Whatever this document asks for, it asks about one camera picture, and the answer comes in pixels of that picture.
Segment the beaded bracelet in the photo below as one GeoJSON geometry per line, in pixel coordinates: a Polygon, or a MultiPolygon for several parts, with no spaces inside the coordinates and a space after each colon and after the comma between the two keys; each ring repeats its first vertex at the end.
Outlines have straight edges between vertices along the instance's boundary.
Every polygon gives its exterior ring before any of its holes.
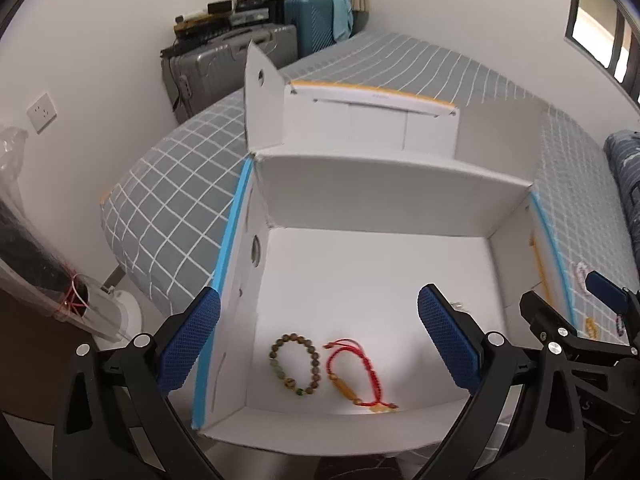
{"type": "Polygon", "coordinates": [[[339,346],[336,351],[327,359],[326,361],[326,373],[334,384],[335,388],[347,399],[353,402],[356,406],[365,406],[369,408],[374,413],[381,412],[389,412],[391,410],[396,410],[398,407],[395,404],[389,404],[387,402],[382,402],[382,386],[380,385],[380,380],[378,379],[378,375],[375,373],[373,368],[371,367],[371,362],[367,358],[362,349],[362,346],[357,341],[353,339],[338,339],[336,341],[332,341],[331,343],[327,343],[324,345],[325,348],[333,348],[334,346],[339,346]],[[347,341],[352,344],[345,344],[342,341],[347,341]],[[334,359],[340,352],[351,352],[352,354],[356,354],[364,364],[364,367],[369,374],[369,380],[371,381],[371,386],[373,387],[373,402],[363,402],[361,398],[359,398],[354,391],[347,386],[347,384],[336,374],[333,373],[331,369],[331,365],[334,362],[334,359]]]}
{"type": "Polygon", "coordinates": [[[269,353],[269,358],[271,361],[271,367],[273,367],[273,371],[276,372],[277,377],[284,381],[285,388],[289,390],[294,390],[296,395],[303,396],[305,394],[311,395],[316,388],[319,386],[320,382],[320,354],[316,352],[316,347],[313,346],[311,339],[305,339],[301,335],[296,333],[293,334],[285,334],[280,339],[276,341],[275,344],[271,346],[271,352],[269,353]],[[306,351],[311,354],[311,382],[306,389],[296,388],[296,381],[291,377],[287,377],[286,373],[280,366],[280,363],[276,359],[278,356],[278,350],[280,347],[287,342],[296,342],[298,344],[304,345],[306,347],[306,351]]]}

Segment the blue stripe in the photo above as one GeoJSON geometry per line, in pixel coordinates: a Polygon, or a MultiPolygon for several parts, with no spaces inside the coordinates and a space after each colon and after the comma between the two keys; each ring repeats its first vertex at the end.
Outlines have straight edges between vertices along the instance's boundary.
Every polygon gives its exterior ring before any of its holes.
{"type": "Polygon", "coordinates": [[[554,255],[554,260],[556,261],[556,267],[558,268],[558,273],[560,274],[560,279],[562,281],[562,289],[564,291],[564,300],[566,302],[567,310],[569,311],[569,322],[576,330],[580,330],[579,327],[575,325],[575,314],[574,314],[574,296],[571,294],[571,290],[569,288],[569,280],[566,276],[566,269],[562,264],[562,258],[560,257],[560,251],[558,250],[558,244],[556,243],[556,238],[553,236],[551,232],[551,224],[546,217],[546,213],[542,209],[540,205],[540,200],[536,196],[534,192],[531,193],[531,201],[533,202],[536,211],[538,212],[538,216],[540,217],[540,222],[542,223],[542,227],[545,230],[546,240],[549,242],[551,246],[551,252],[554,255]]]}
{"type": "MultiPolygon", "coordinates": [[[[248,158],[242,167],[238,187],[234,202],[229,213],[229,220],[226,223],[225,235],[222,238],[222,247],[220,248],[220,256],[216,264],[216,270],[213,273],[211,288],[214,288],[220,298],[222,298],[222,288],[225,283],[226,272],[231,259],[231,251],[233,250],[234,239],[236,238],[236,229],[238,228],[238,219],[242,210],[242,202],[244,201],[244,192],[253,167],[253,161],[248,158]]],[[[209,380],[209,365],[211,363],[211,353],[213,352],[213,338],[215,330],[211,333],[207,342],[200,352],[198,359],[198,369],[196,371],[196,387],[193,394],[193,416],[191,419],[191,427],[199,430],[204,425],[205,418],[205,402],[207,398],[207,381],[209,380]]]]}

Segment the brown beaded bracelet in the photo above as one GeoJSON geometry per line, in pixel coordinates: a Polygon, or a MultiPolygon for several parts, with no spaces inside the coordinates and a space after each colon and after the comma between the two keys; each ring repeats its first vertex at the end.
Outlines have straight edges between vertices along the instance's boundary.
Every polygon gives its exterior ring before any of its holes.
{"type": "Polygon", "coordinates": [[[276,341],[275,344],[271,345],[271,352],[269,353],[269,359],[271,361],[271,367],[273,367],[273,371],[276,373],[277,377],[284,381],[285,388],[289,390],[295,391],[296,395],[303,396],[305,394],[311,395],[320,383],[320,354],[316,352],[316,347],[313,346],[311,339],[305,339],[301,335],[296,333],[293,334],[285,334],[280,339],[276,341]],[[306,351],[311,354],[311,382],[306,389],[296,388],[296,381],[291,377],[287,377],[286,373],[280,366],[280,363],[276,359],[278,356],[278,350],[280,347],[287,342],[296,342],[298,344],[304,345],[306,347],[306,351]]]}

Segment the electrical outlet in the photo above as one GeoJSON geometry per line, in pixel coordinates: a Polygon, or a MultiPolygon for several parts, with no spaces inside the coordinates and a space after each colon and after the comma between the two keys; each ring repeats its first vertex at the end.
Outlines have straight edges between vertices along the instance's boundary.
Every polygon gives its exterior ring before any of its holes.
{"type": "Polygon", "coordinates": [[[57,114],[49,94],[44,94],[27,110],[27,115],[37,133],[44,130],[45,126],[55,119],[57,114]]]}

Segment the blue gripper pad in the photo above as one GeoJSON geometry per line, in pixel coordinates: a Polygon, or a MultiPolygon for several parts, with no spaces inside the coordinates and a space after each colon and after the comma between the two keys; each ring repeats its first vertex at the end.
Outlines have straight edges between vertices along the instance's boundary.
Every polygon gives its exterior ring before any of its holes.
{"type": "Polygon", "coordinates": [[[453,381],[475,394],[480,387],[480,357],[436,295],[425,286],[418,295],[418,316],[453,381]]]}
{"type": "Polygon", "coordinates": [[[585,285],[591,294],[607,305],[613,312],[620,315],[626,314],[628,309],[626,294],[619,286],[614,285],[595,270],[587,274],[585,285]]]}
{"type": "Polygon", "coordinates": [[[198,303],[160,355],[157,382],[158,389],[164,395],[182,387],[220,319],[220,296],[217,291],[210,288],[196,299],[199,299],[198,303]]]}

